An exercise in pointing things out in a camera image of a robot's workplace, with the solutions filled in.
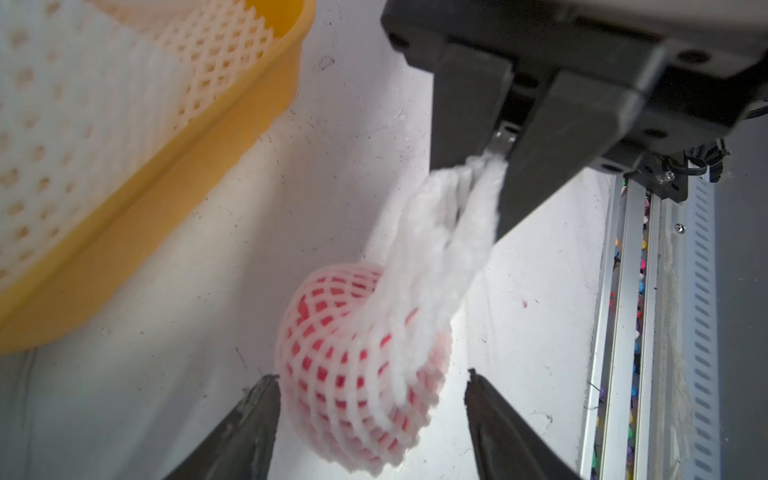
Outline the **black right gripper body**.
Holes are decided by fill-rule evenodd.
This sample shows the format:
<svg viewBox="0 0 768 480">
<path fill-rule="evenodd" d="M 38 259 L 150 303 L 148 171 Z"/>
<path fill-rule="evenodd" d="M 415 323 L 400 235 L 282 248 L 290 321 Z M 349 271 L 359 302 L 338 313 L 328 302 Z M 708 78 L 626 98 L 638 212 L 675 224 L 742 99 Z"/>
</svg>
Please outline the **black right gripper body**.
<svg viewBox="0 0 768 480">
<path fill-rule="evenodd" d="M 511 61 L 512 83 L 485 149 L 508 157 L 560 72 L 645 97 L 625 136 L 588 166 L 609 173 L 712 141 L 767 95 L 762 32 L 621 18 L 558 1 L 390 1 L 381 22 L 392 47 L 432 77 L 451 43 Z"/>
</svg>

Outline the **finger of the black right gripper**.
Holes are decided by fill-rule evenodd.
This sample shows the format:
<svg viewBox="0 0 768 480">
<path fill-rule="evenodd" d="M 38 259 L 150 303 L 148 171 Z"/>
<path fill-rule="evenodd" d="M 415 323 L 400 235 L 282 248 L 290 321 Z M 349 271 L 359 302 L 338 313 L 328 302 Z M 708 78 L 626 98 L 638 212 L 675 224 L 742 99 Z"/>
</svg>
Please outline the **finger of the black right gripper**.
<svg viewBox="0 0 768 480">
<path fill-rule="evenodd" d="M 451 43 L 433 72 L 430 168 L 460 165 L 484 152 L 513 79 L 510 60 Z"/>
<path fill-rule="evenodd" d="M 558 73 L 509 154 L 496 237 L 503 238 L 621 140 L 644 103 L 633 89 Z"/>
</svg>

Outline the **netted apple top back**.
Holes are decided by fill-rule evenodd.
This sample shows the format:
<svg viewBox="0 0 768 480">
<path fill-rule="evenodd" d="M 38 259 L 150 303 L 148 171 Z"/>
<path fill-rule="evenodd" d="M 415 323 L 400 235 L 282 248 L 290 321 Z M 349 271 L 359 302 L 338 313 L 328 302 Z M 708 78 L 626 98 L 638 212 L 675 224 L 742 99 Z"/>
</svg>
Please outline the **netted apple top back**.
<svg viewBox="0 0 768 480">
<path fill-rule="evenodd" d="M 279 328 L 275 367 L 282 407 L 321 458 L 377 476 L 400 465 L 429 425 L 452 349 L 443 329 L 403 404 L 385 391 L 394 342 L 363 324 L 362 308 L 383 269 L 336 264 L 312 272 L 291 298 Z"/>
</svg>

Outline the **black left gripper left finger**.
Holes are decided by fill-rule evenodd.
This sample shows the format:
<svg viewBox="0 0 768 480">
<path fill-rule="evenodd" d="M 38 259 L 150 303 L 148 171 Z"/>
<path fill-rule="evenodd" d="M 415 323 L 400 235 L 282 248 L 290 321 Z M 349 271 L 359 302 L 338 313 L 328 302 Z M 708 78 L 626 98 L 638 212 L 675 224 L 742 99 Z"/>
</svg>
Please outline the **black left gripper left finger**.
<svg viewBox="0 0 768 480">
<path fill-rule="evenodd" d="M 268 477 L 281 411 L 279 377 L 263 376 L 166 477 L 252 480 Z"/>
</svg>

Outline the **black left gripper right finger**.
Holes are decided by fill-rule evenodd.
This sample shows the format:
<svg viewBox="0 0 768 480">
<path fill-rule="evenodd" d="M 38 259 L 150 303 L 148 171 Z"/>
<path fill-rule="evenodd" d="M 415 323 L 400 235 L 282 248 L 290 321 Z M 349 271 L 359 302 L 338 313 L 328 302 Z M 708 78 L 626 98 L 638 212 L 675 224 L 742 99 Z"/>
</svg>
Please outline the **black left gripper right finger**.
<svg viewBox="0 0 768 480">
<path fill-rule="evenodd" d="M 579 479 L 490 381 L 473 369 L 464 403 L 481 480 Z"/>
</svg>

